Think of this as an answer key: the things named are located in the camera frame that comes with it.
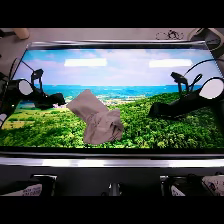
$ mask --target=landscape image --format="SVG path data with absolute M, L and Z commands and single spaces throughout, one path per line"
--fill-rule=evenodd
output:
M 62 93 L 66 104 L 90 89 L 110 110 L 120 109 L 122 139 L 100 145 L 83 142 L 86 127 L 78 116 L 62 106 L 40 110 L 21 101 L 0 130 L 0 146 L 66 148 L 219 148 L 224 139 L 209 108 L 193 111 L 179 121 L 148 117 L 154 102 L 171 103 L 179 98 L 172 72 L 185 74 L 197 62 L 210 59 L 199 49 L 72 49 L 28 50 L 23 61 L 34 70 L 43 69 L 43 90 Z M 14 79 L 30 81 L 32 71 L 23 63 Z M 200 88 L 211 77 L 220 77 L 215 62 L 193 69 Z

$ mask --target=blue sky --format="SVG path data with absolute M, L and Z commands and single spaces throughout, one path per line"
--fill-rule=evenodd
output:
M 66 59 L 106 58 L 105 67 L 66 67 Z M 193 64 L 210 59 L 206 50 L 196 49 L 69 49 L 29 50 L 23 60 L 33 69 L 44 70 L 45 85 L 83 86 L 154 86 L 175 85 L 170 74 L 184 74 L 190 67 L 150 68 L 149 60 L 190 59 Z M 206 62 L 193 69 L 186 77 L 189 83 L 196 75 L 203 74 L 198 84 L 220 76 L 215 62 Z M 21 63 L 15 79 L 30 81 L 31 71 Z

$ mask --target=green field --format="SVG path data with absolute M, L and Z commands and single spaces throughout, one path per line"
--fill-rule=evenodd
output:
M 77 148 L 218 148 L 224 139 L 212 112 L 201 109 L 181 121 L 149 118 L 153 102 L 170 103 L 178 93 L 159 94 L 119 108 L 124 124 L 122 139 L 101 145 L 83 143 L 86 124 L 68 109 L 17 109 L 0 131 L 0 146 L 42 146 Z

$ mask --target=glass surface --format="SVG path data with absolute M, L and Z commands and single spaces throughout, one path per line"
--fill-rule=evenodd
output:
M 32 102 L 22 101 L 3 125 L 0 146 L 65 147 L 71 148 L 70 152 L 85 147 L 146 148 L 145 153 L 150 148 L 223 147 L 223 137 L 208 108 L 191 112 L 181 121 L 148 117 L 153 102 L 170 103 L 179 98 L 177 83 L 170 76 L 172 72 L 184 75 L 194 64 L 211 58 L 210 51 L 204 48 L 181 49 L 180 46 L 178 49 L 27 50 L 22 60 L 34 70 L 43 69 L 45 93 L 60 92 L 68 103 L 90 89 L 110 110 L 120 109 L 125 130 L 119 141 L 84 144 L 86 124 L 66 105 L 39 110 Z M 20 63 L 14 79 L 30 82 L 31 74 Z M 194 90 L 211 77 L 222 77 L 214 61 L 190 71 L 186 75 L 189 84 L 198 74 L 203 77 Z

